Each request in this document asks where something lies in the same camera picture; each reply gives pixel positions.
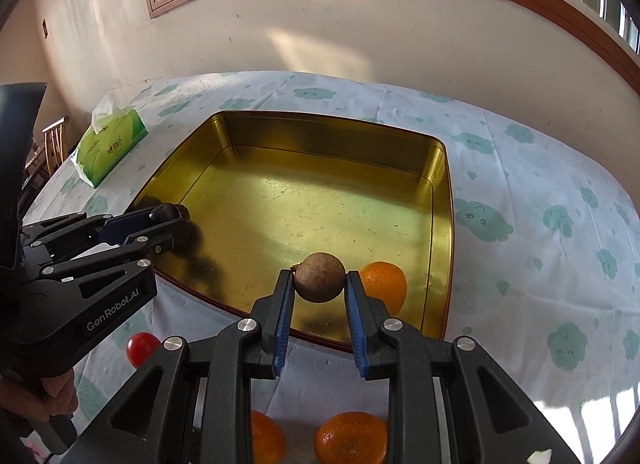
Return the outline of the person's left hand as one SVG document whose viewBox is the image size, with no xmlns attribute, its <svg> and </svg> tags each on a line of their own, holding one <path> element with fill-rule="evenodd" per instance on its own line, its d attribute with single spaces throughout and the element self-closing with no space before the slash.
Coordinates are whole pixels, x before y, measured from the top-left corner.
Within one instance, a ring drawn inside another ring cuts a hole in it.
<svg viewBox="0 0 640 464">
<path fill-rule="evenodd" d="M 41 392 L 30 392 L 8 377 L 0 382 L 0 404 L 21 418 L 47 422 L 51 416 L 73 414 L 78 408 L 74 370 L 58 377 L 43 378 Z"/>
</svg>

